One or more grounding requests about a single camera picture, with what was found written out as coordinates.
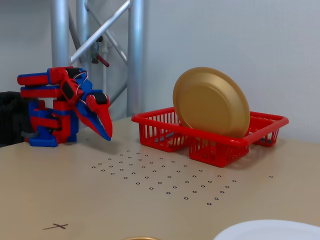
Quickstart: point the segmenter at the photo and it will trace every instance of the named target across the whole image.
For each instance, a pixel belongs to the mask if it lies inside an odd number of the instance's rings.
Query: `table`
[[[115,121],[107,142],[88,128],[56,148],[0,148],[0,239],[212,240],[245,221],[320,226],[320,145],[279,139],[226,168],[141,146]],[[65,229],[53,224],[65,225]]]

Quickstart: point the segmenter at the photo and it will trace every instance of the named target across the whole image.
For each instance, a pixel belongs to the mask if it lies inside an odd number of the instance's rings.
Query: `red dish rack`
[[[184,127],[173,107],[132,117],[139,124],[140,143],[165,152],[189,147],[189,157],[223,168],[249,152],[250,144],[271,147],[279,129],[289,123],[284,116],[250,112],[250,125],[243,138],[233,138]]]

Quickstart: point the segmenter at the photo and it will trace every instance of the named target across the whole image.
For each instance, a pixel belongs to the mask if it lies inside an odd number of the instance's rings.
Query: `white plate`
[[[283,220],[246,221],[228,227],[214,240],[320,240],[320,227]]]

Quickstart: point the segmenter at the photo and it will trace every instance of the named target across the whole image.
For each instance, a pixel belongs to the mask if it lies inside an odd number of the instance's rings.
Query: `black cloth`
[[[21,143],[22,131],[34,131],[28,111],[30,100],[22,98],[20,92],[0,92],[0,147]]]

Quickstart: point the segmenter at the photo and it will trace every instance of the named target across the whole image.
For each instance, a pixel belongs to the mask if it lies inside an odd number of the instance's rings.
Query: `metal pole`
[[[118,91],[115,92],[114,95],[110,96],[110,105],[112,105],[115,100],[117,100],[117,98],[123,93],[124,90],[126,90],[127,88],[127,81],[125,81],[122,86],[119,88]]]
[[[145,0],[131,0],[129,8],[127,117],[145,110],[143,89],[145,4]]]
[[[96,10],[92,7],[91,3],[88,2],[86,4],[87,10],[91,13],[91,15],[93,16],[93,18],[96,20],[96,22],[102,26],[104,24],[104,22],[101,20],[101,18],[99,18]],[[110,42],[112,43],[112,45],[114,46],[115,50],[118,52],[118,54],[120,55],[120,57],[122,58],[122,60],[125,62],[125,64],[127,64],[127,55],[125,53],[125,51],[122,49],[122,47],[119,45],[119,43],[117,42],[117,40],[115,39],[114,35],[109,31],[106,30],[105,35],[107,36],[107,38],[110,40]]]
[[[89,14],[86,10],[86,0],[76,0],[76,32],[75,36],[79,39],[79,46],[75,45],[75,48],[78,50],[81,48],[81,44],[84,44],[90,36],[90,27],[89,27]],[[90,48],[82,52],[80,65],[81,67],[88,72],[88,78],[91,79],[91,53]]]
[[[52,66],[69,66],[69,1],[51,0]]]
[[[90,46],[109,28],[129,7],[127,0],[89,39],[71,56],[70,62],[73,64]]]
[[[81,47],[81,44],[80,44],[79,37],[78,37],[78,34],[77,34],[77,29],[76,29],[75,22],[74,22],[74,20],[72,18],[72,15],[71,15],[70,8],[69,8],[69,31],[70,31],[70,34],[71,34],[71,37],[72,37],[72,40],[73,40],[74,47],[77,50],[78,48]],[[84,61],[83,61],[82,57],[79,58],[79,62],[80,62],[81,65],[84,65]]]

